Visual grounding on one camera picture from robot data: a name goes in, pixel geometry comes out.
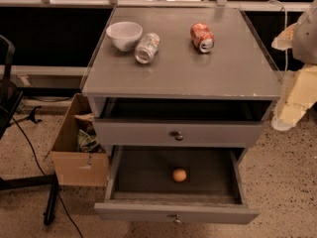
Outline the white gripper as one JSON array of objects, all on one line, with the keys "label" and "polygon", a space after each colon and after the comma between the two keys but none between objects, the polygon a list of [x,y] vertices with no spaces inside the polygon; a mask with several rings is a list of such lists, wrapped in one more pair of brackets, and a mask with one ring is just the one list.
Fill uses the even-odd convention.
[{"label": "white gripper", "polygon": [[292,48],[293,57],[306,64],[298,71],[288,71],[282,81],[271,126],[287,131],[317,102],[317,0],[298,18],[297,24],[286,27],[271,43],[280,51]]}]

